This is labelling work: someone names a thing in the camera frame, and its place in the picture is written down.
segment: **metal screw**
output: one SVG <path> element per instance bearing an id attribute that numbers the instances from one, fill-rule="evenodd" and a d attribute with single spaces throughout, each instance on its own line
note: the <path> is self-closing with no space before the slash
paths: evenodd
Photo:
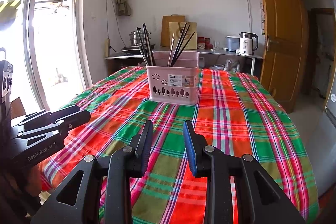
<path id="1" fill-rule="evenodd" d="M 92 155 L 87 155 L 87 156 L 85 156 L 84 161 L 86 161 L 86 162 L 91 162 L 91 161 L 93 161 L 93 159 L 94 159 L 94 156 L 92 156 Z"/>
<path id="2" fill-rule="evenodd" d="M 133 147 L 132 147 L 132 146 L 125 146 L 125 147 L 123 147 L 123 151 L 124 151 L 125 153 L 132 152 L 132 150 L 133 150 Z"/>
<path id="3" fill-rule="evenodd" d="M 215 151 L 215 148 L 212 145 L 207 145 L 204 148 L 204 150 L 207 151 L 207 152 L 213 152 L 213 151 Z"/>
<path id="4" fill-rule="evenodd" d="M 253 157 L 250 154 L 245 154 L 243 156 L 243 159 L 246 161 L 253 161 Z"/>

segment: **electric kettle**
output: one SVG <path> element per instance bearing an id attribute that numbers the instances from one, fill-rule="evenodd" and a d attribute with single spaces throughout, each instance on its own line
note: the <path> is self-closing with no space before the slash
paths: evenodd
<path id="1" fill-rule="evenodd" d="M 258 49 L 258 36 L 255 33 L 241 32 L 239 40 L 239 54 L 252 55 Z M 253 48 L 253 37 L 256 39 L 256 46 Z"/>

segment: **pink basket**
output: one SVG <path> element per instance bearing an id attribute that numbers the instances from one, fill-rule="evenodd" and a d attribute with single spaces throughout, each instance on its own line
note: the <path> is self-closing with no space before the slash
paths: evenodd
<path id="1" fill-rule="evenodd" d="M 170 52 L 154 52 L 157 67 L 146 66 L 150 100 L 195 105 L 198 100 L 199 52 L 182 52 L 174 67 L 167 67 Z"/>

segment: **cloud cutout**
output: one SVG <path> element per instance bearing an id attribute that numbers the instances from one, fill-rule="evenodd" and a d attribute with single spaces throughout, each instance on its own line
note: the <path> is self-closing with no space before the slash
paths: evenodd
<path id="1" fill-rule="evenodd" d="M 157 75 L 156 73 L 152 75 L 152 78 L 154 80 L 159 80 L 160 79 L 160 75 Z"/>

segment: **chopsticks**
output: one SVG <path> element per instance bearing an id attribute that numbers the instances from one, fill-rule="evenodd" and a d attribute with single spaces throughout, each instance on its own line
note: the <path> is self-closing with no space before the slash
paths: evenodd
<path id="1" fill-rule="evenodd" d="M 188 45 L 189 41 L 192 39 L 192 37 L 194 36 L 195 32 L 189 37 L 187 43 L 183 46 L 183 48 L 181 49 L 181 46 L 184 42 L 184 39 L 185 37 L 187 36 L 187 33 L 189 31 L 189 28 L 190 28 L 190 25 L 187 27 L 187 29 L 185 29 L 187 25 L 187 22 L 185 23 L 184 27 L 183 27 L 183 30 L 181 32 L 181 36 L 180 36 L 180 39 L 176 45 L 176 48 L 175 48 L 175 52 L 174 52 L 174 55 L 173 55 L 173 58 L 172 58 L 172 61 L 171 63 L 169 64 L 168 63 L 168 66 L 169 67 L 173 67 L 176 63 L 176 61 L 178 60 L 178 58 L 180 57 L 181 53 L 184 51 L 184 49 L 186 48 L 186 46 Z"/>
<path id="2" fill-rule="evenodd" d="M 139 36 L 140 43 L 141 43 L 141 47 L 139 44 L 137 44 L 139 47 L 141 56 L 144 62 L 146 63 L 146 66 L 156 66 L 155 58 L 154 58 L 153 51 L 152 51 L 152 45 L 149 42 L 149 36 L 148 36 L 146 24 L 143 24 L 142 28 L 143 28 L 143 39 L 144 39 L 143 42 L 142 42 L 140 32 L 139 32 L 141 29 L 139 29 L 138 27 L 136 28 L 136 31 L 137 31 L 137 34 Z"/>
<path id="3" fill-rule="evenodd" d="M 173 54 L 173 48 L 174 48 L 174 45 L 175 45 L 175 33 L 173 34 L 167 67 L 173 67 L 175 65 L 176 61 L 179 59 L 182 52 L 184 51 L 184 49 L 186 48 L 186 46 L 188 45 L 190 40 L 193 38 L 195 32 L 193 32 L 193 34 L 189 37 L 187 43 L 184 44 L 184 46 L 182 47 L 182 44 L 184 42 L 185 37 L 187 36 L 189 28 L 190 28 L 190 25 L 188 25 L 188 27 L 187 27 L 187 22 L 186 22 L 184 24 L 183 30 L 181 32 L 181 36 L 180 36 L 180 38 L 179 38 L 179 40 L 176 44 L 174 54 Z M 141 39 L 141 36 L 140 36 L 140 30 L 141 29 L 138 28 L 138 27 L 136 28 L 136 31 L 137 31 L 137 34 L 139 36 L 140 43 L 141 43 L 141 45 L 139 43 L 137 44 L 138 48 L 140 50 L 140 53 L 141 53 L 141 56 L 142 56 L 144 62 L 146 63 L 146 66 L 156 67 L 156 62 L 155 62 L 155 58 L 154 58 L 154 55 L 153 55 L 152 45 L 149 42 L 149 36 L 148 36 L 146 24 L 142 25 L 142 29 L 143 29 L 143 40 Z"/>
<path id="4" fill-rule="evenodd" d="M 187 25 L 187 23 L 185 23 L 185 25 L 184 25 L 184 27 L 183 27 L 183 31 L 181 32 L 181 36 L 180 36 L 180 38 L 179 38 L 179 40 L 178 40 L 178 42 L 177 42 L 177 45 L 176 45 L 176 48 L 175 48 L 175 52 L 174 52 L 174 55 L 173 55 L 173 59 L 172 59 L 172 63 L 173 63 L 173 61 L 175 60 L 175 58 L 176 58 L 176 56 L 177 56 L 177 53 L 178 53 L 178 48 L 179 48 L 179 45 L 180 45 L 180 43 L 181 43 L 181 39 L 182 39 L 182 37 L 183 37 L 183 34 L 184 34 L 184 31 L 185 31 L 185 27 L 186 27 L 186 25 Z"/>
<path id="5" fill-rule="evenodd" d="M 192 37 L 194 36 L 195 32 L 193 32 L 193 34 L 191 35 L 191 37 L 189 37 L 187 43 L 183 46 L 183 48 L 181 49 L 181 51 L 179 52 L 179 54 L 177 55 L 174 63 L 171 64 L 171 67 L 174 66 L 175 62 L 178 60 L 178 58 L 180 57 L 181 53 L 183 52 L 184 48 L 188 45 L 189 41 L 192 39 Z"/>
<path id="6" fill-rule="evenodd" d="M 141 55 L 142 55 L 142 58 L 143 58 L 143 60 L 144 60 L 145 63 L 146 63 L 146 66 L 149 66 L 149 60 L 148 60 L 147 55 L 146 55 L 146 53 L 145 53 L 145 51 L 144 51 L 144 44 L 143 44 L 143 42 L 142 42 L 142 39 L 141 39 L 139 30 L 140 30 L 140 29 L 139 29 L 138 27 L 136 27 L 136 31 L 137 31 L 137 33 L 138 33 L 138 36 L 139 36 L 139 39 L 140 39 L 140 43 L 141 43 L 142 48 L 140 48 L 140 45 L 139 45 L 139 44 L 137 44 L 137 45 L 138 45 L 138 47 L 139 47 L 140 53 L 141 53 Z"/>
<path id="7" fill-rule="evenodd" d="M 142 26 L 143 26 L 143 34 L 145 36 L 145 39 L 147 41 L 147 46 L 148 46 L 147 54 L 150 57 L 152 66 L 156 67 L 156 63 L 155 63 L 155 59 L 154 59 L 154 55 L 153 55 L 153 51 L 152 51 L 152 46 L 151 46 L 151 43 L 149 42 L 149 37 L 148 37 L 148 32 L 147 32 L 146 24 L 143 24 Z"/>

